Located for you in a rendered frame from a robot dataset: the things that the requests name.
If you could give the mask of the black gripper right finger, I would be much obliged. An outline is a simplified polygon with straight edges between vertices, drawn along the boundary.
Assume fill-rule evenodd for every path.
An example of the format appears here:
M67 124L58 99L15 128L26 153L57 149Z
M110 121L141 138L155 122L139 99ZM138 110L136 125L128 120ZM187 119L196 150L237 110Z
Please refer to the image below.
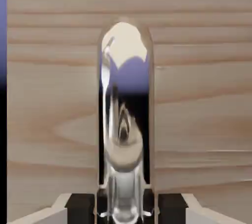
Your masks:
M209 208L202 207L191 193L158 195L158 224L243 224Z

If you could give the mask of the light wood cabinet door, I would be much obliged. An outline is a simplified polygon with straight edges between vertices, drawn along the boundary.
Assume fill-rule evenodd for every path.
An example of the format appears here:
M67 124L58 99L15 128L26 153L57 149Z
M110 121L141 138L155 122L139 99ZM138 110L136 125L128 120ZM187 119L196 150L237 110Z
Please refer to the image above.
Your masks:
M252 224L252 0L7 0L7 219L97 187L97 40L154 43L157 192Z

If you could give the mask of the shiny curved metal handle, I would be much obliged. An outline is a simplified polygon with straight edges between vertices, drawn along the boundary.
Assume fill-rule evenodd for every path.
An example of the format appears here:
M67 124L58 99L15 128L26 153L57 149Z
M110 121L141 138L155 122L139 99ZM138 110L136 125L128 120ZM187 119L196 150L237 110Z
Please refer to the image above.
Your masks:
M119 17L98 40L97 224L154 224L154 48L146 25Z

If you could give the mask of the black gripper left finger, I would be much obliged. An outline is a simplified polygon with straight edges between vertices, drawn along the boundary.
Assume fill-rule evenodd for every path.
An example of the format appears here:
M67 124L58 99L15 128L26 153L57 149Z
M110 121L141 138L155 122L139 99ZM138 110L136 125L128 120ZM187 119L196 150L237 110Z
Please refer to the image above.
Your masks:
M95 195L63 193L48 208L7 224L95 224Z

